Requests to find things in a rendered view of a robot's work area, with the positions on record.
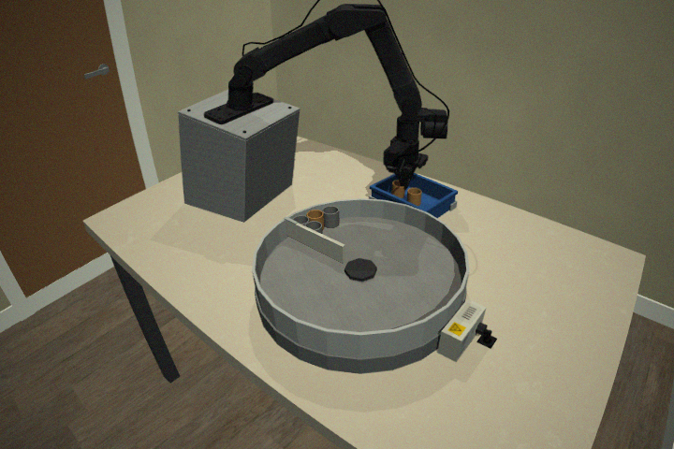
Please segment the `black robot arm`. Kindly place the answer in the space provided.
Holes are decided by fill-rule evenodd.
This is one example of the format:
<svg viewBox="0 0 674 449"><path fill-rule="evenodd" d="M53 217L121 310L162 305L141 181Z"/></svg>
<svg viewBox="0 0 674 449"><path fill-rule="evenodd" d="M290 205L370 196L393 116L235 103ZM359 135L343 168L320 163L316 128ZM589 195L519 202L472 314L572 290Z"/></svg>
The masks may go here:
<svg viewBox="0 0 674 449"><path fill-rule="evenodd" d="M404 161L414 164L418 159L418 153L416 153L401 156L399 162L395 162L396 156L418 151L419 140L411 143L406 141L418 138L419 122L422 122L421 135L424 138L434 138L445 124L447 112L444 109L422 108L415 80L412 79L388 23L387 15L380 5L339 5L328 11L327 16L271 44L247 52L234 65L234 76L228 85L227 103L204 112L204 118L218 124L225 124L272 104L273 98L253 93L253 81L263 77L279 64L318 45L333 39L337 41L363 30L385 69L394 98L402 112L402 115L397 118L397 137L394 137L390 141L390 146L384 150L384 165L388 168L388 172L401 173ZM402 139L403 142L397 138Z"/></svg>

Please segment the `bronze bushing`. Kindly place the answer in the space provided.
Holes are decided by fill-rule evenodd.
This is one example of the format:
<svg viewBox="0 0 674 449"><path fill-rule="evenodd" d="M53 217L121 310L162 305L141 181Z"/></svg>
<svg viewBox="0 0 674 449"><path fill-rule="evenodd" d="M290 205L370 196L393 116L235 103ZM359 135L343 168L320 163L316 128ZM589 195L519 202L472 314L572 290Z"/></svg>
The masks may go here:
<svg viewBox="0 0 674 449"><path fill-rule="evenodd" d="M310 210L307 212L307 217L309 222L318 221L322 224L322 230L324 229L324 213L321 210Z"/></svg>
<svg viewBox="0 0 674 449"><path fill-rule="evenodd" d="M394 185L395 184L395 185ZM392 189L391 193L399 198L404 198L405 190L404 187L399 187L401 186L399 181L394 181L392 183Z"/></svg>
<svg viewBox="0 0 674 449"><path fill-rule="evenodd" d="M414 195L414 194L416 194L416 195ZM419 206L421 204L421 190L418 189L418 188L408 189L407 190L407 201Z"/></svg>

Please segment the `blue open-top crate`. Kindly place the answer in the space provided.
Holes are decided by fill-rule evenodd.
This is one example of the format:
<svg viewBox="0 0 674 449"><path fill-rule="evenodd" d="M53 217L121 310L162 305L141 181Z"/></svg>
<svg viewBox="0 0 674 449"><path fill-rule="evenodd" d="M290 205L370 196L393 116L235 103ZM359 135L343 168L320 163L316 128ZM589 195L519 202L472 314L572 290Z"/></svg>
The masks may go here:
<svg viewBox="0 0 674 449"><path fill-rule="evenodd" d="M457 190L414 173L408 188L405 190L404 198L401 199L391 194L392 182L397 180L396 175L393 174L371 185L372 197L406 204L424 210L432 216L439 218L450 210L450 205L455 202L455 196L458 193ZM422 191L421 204L419 206L407 201L407 190L409 188L418 188Z"/></svg>

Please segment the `grey metal bushing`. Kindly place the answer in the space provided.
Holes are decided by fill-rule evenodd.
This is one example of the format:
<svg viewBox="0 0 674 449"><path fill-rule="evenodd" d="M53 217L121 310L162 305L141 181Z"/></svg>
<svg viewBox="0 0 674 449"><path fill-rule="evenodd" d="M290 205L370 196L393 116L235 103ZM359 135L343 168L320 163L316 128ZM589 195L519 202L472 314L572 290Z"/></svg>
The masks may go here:
<svg viewBox="0 0 674 449"><path fill-rule="evenodd" d="M323 234L322 232L322 224L318 221L311 221L305 224L305 226L313 229L314 231Z"/></svg>
<svg viewBox="0 0 674 449"><path fill-rule="evenodd" d="M308 218L307 216L305 216L305 215L299 215L299 216L296 216L296 217L294 217L292 220L298 222L298 223L301 224L301 225L305 225L306 223L309 222L309 218Z"/></svg>
<svg viewBox="0 0 674 449"><path fill-rule="evenodd" d="M339 209L335 206L327 206L323 208L324 226L326 228L334 228L339 225Z"/></svg>

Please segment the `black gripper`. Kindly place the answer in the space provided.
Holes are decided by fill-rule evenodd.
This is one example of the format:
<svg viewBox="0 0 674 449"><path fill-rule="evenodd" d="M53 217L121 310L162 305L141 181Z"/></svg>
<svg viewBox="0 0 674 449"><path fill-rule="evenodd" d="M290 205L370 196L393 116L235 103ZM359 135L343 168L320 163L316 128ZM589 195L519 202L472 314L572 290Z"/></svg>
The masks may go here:
<svg viewBox="0 0 674 449"><path fill-rule="evenodd" d="M411 143L411 142L416 142L416 141L418 141L418 138L417 138L417 139L414 139L414 140L407 140L406 142L407 142L407 143ZM422 168L423 166L426 165L426 163L424 163L424 162L427 162L427 161L428 161L428 155L427 155L427 154L419 153L419 154L418 154L418 159L417 159L417 161L416 161L414 164L404 162L401 173L397 173L397 174L396 174L396 176L397 176L397 178L398 178L398 180L399 180L399 182L400 182L400 185L401 185L401 187L404 187L404 190L406 190L406 189L408 188L409 182L410 182L411 177L412 177L412 175L414 174L416 168L417 168L417 167L418 167L418 168ZM413 171L413 172L412 172L412 171ZM403 173L403 174L402 174L402 173ZM411 173L412 173L412 174L411 174ZM410 176L410 175L411 175L411 176ZM407 183L408 183L408 184L407 184ZM404 185L403 185L403 184L404 184Z"/></svg>

